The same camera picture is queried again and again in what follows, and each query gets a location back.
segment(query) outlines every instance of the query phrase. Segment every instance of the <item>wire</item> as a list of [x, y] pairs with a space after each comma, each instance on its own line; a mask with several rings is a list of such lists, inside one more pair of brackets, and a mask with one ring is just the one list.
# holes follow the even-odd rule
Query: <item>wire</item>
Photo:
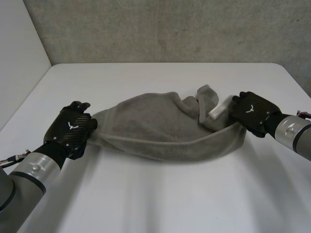
[[307, 112], [298, 111], [297, 112], [297, 117], [300, 117], [300, 118], [303, 118], [303, 119], [306, 119], [306, 118], [311, 119], [311, 114], [307, 113]]
[[3, 169], [3, 168], [6, 168], [6, 167], [9, 167], [9, 166], [12, 166], [14, 164], [20, 163], [30, 153], [31, 152], [29, 150], [26, 150], [26, 152], [23, 153], [23, 154], [13, 155], [13, 156], [7, 158], [6, 160], [1, 160], [0, 161], [0, 167]]

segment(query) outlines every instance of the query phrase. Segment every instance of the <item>concrete wall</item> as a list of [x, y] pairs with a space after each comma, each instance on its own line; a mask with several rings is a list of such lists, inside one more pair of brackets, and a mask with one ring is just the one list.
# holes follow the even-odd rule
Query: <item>concrete wall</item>
[[272, 62], [311, 95], [309, 0], [24, 0], [52, 64]]
[[22, 0], [0, 0], [0, 130], [51, 64]]

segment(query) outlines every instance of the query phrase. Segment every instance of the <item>cable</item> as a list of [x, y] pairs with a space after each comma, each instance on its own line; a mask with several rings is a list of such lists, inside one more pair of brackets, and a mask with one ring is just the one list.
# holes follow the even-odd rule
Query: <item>cable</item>
[[26, 152], [23, 153], [23, 154], [13, 155], [13, 156], [7, 158], [6, 160], [1, 160], [0, 161], [0, 167], [3, 169], [3, 168], [6, 168], [6, 167], [9, 167], [9, 166], [12, 166], [14, 164], [20, 163], [30, 153], [31, 152], [29, 150], [26, 150]]

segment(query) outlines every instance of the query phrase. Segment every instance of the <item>white wall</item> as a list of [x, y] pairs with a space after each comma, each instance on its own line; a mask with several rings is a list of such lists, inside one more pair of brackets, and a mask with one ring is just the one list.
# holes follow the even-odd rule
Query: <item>white wall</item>
[[22, 0], [0, 0], [0, 130], [51, 64]]

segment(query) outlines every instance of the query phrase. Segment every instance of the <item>gray wall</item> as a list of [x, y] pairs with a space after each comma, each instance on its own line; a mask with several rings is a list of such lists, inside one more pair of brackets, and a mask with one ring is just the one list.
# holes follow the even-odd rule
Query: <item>gray wall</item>
[[52, 64], [272, 62], [311, 95], [310, 0], [24, 0]]

